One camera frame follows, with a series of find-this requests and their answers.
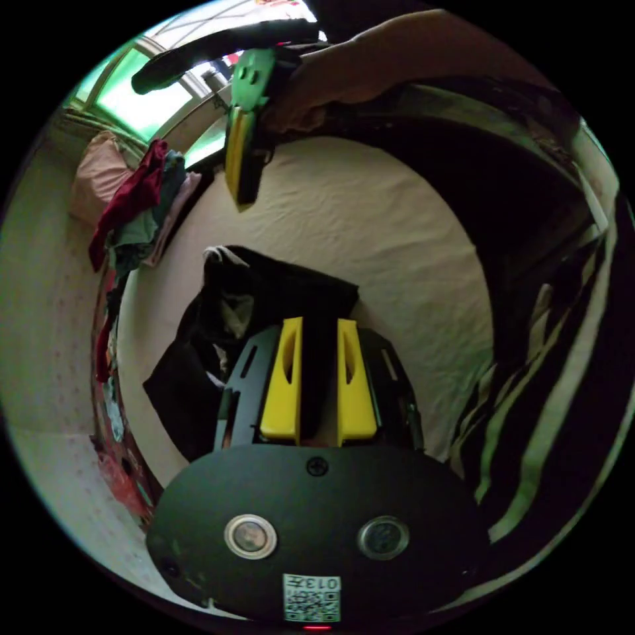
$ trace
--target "striped fabric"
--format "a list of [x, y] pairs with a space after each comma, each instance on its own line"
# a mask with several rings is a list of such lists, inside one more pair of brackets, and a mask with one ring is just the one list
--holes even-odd
[[586, 512], [635, 417], [635, 223], [618, 195], [607, 231], [543, 286], [524, 359], [476, 386], [448, 463], [482, 510], [491, 548], [472, 588], [498, 591], [539, 564]]

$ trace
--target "bed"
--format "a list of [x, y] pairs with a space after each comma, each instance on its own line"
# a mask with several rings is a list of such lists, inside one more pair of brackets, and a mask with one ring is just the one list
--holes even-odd
[[484, 272], [452, 210], [394, 157], [348, 140], [278, 149], [239, 214], [223, 178], [201, 196], [153, 270], [130, 275], [117, 359], [135, 440], [166, 487], [187, 466], [143, 389], [202, 283], [202, 252], [240, 244], [360, 286], [353, 317], [390, 339], [415, 389], [427, 451], [444, 460], [453, 423], [491, 361]]

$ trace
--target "pink pillow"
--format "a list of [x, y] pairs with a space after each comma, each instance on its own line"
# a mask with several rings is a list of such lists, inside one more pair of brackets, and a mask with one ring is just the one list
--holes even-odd
[[69, 213], [95, 227], [115, 192], [133, 173], [112, 132], [100, 132], [88, 144], [71, 187]]

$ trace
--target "white wall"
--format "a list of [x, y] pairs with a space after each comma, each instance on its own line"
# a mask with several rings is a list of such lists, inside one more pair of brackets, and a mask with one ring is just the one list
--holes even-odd
[[129, 582], [198, 608], [155, 569], [143, 532], [101, 478], [89, 440], [90, 334], [101, 276], [87, 256], [92, 229], [67, 214], [81, 150], [69, 143], [60, 151], [45, 140], [1, 228], [0, 400], [9, 436], [32, 486], [76, 545]]

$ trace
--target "black handle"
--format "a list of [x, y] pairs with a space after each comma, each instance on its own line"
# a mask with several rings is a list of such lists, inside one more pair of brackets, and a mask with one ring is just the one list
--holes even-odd
[[307, 20], [271, 20], [212, 33], [153, 57], [132, 76], [132, 89], [146, 95], [174, 84], [190, 68], [203, 62], [240, 50], [270, 48], [281, 42], [299, 44], [317, 40], [318, 34], [318, 25]]

